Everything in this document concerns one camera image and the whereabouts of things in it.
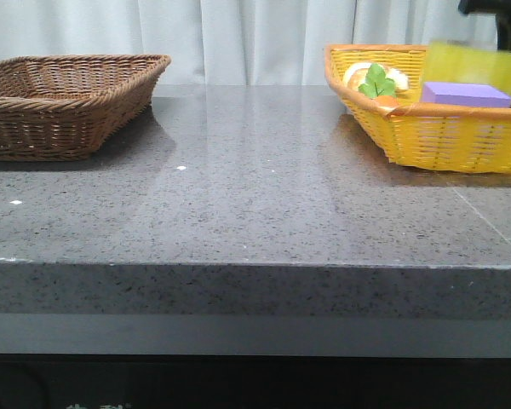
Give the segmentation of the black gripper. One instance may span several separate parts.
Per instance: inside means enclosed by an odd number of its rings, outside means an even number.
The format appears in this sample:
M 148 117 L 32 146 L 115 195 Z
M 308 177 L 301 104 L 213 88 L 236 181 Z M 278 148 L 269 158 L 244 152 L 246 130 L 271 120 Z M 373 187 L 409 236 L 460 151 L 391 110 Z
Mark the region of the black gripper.
M 497 49 L 511 51 L 511 0 L 461 0 L 461 14 L 493 14 L 497 28 Z

